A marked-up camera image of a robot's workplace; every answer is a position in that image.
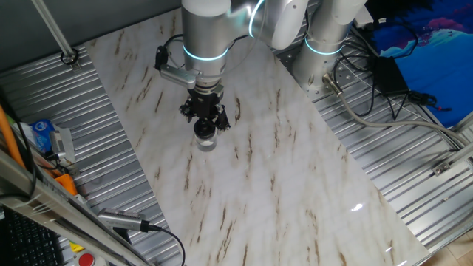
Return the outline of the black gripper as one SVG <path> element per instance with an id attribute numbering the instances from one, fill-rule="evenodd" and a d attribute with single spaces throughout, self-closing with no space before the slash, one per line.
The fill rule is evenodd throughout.
<path id="1" fill-rule="evenodd" d="M 191 101 L 186 101 L 180 106 L 179 110 L 188 123 L 194 117 L 216 117 L 215 125 L 220 131 L 230 129 L 230 123 L 225 111 L 224 105 L 218 105 L 222 100 L 222 94 L 218 95 L 214 92 L 203 95 L 195 90 L 188 91 Z"/>

